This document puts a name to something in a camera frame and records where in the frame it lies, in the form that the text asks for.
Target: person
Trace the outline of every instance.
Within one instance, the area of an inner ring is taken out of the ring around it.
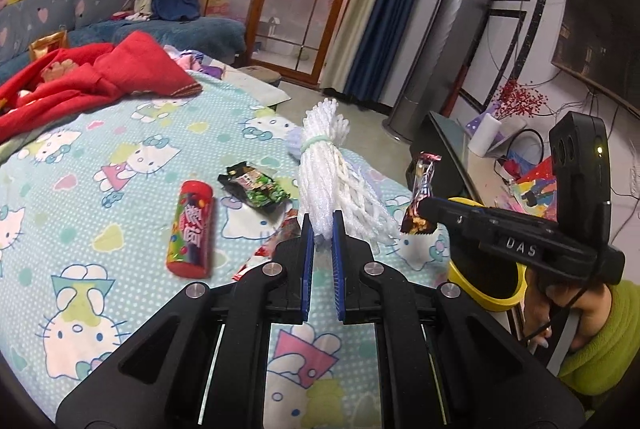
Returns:
[[[525,333],[549,321],[550,301],[565,306],[580,287],[556,284],[538,289],[538,276],[527,269],[524,298]],[[622,379],[640,348],[640,286],[621,281],[616,286],[598,284],[574,304],[582,310],[580,323],[558,378],[580,396],[587,409],[596,409]],[[543,347],[551,328],[533,340]]]

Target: television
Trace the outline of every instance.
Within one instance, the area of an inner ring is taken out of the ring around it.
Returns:
[[[566,0],[552,64],[640,116],[640,0]]]

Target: silver bolt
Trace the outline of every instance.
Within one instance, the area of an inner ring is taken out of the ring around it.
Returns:
[[[440,291],[444,297],[448,297],[449,299],[460,297],[460,286],[455,283],[445,283],[440,287]]]
[[[187,297],[190,297],[191,299],[197,299],[198,297],[202,297],[206,291],[207,291],[207,288],[204,284],[191,283],[187,287],[186,294],[187,294]]]
[[[262,273],[265,275],[278,275],[282,272],[282,265],[280,263],[267,263],[266,265],[262,265]]]
[[[369,275],[380,275],[385,271],[385,267],[380,265],[377,261],[372,261],[364,266],[364,271]]]

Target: green sleeve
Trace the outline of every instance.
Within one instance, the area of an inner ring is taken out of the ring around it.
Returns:
[[[611,312],[604,327],[562,363],[558,377],[582,395],[601,395],[614,387],[640,347],[640,287],[622,281],[610,287]]]

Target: candy bar wrapper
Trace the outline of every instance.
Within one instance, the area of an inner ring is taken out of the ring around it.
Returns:
[[[261,247],[255,251],[244,265],[236,272],[231,278],[234,281],[239,281],[240,278],[250,271],[253,267],[261,265],[271,260],[273,253],[279,242],[286,239],[292,239],[300,235],[300,224],[298,223],[298,210],[296,208],[290,209],[284,217],[282,224],[278,227],[267,241],[265,241]]]
[[[266,213],[289,198],[279,183],[246,162],[227,167],[226,174],[220,174],[218,181],[232,196]]]
[[[418,204],[424,198],[433,195],[431,180],[435,172],[436,162],[441,156],[431,153],[420,153],[415,164],[414,192],[411,202],[404,212],[400,232],[404,234],[433,234],[438,225],[430,224],[418,215]]]

